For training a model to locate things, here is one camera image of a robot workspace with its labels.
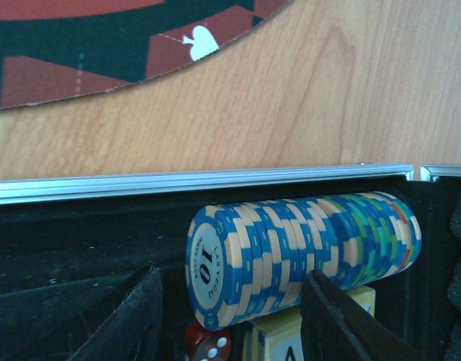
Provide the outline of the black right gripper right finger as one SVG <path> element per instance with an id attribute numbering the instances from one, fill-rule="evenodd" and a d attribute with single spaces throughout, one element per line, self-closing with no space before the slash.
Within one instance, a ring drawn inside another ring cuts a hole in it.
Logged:
<path id="1" fill-rule="evenodd" d="M 305 277 L 300 310 L 305 360 L 425 360 L 322 272 Z"/>

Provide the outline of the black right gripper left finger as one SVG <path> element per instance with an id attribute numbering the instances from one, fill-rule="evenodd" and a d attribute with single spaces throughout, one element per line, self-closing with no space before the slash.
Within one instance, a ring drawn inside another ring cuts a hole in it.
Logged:
<path id="1" fill-rule="evenodd" d="M 150 267 L 71 360 L 153 360 L 162 325 L 160 270 Z"/>

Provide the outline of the poker chip row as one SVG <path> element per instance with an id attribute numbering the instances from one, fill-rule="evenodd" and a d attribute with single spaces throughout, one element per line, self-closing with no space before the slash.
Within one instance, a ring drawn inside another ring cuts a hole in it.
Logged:
<path id="1" fill-rule="evenodd" d="M 222 329 L 290 307 L 313 270 L 349 290 L 408 269 L 421 246 L 414 212 L 389 193 L 207 205 L 187 233 L 190 304 Z"/>

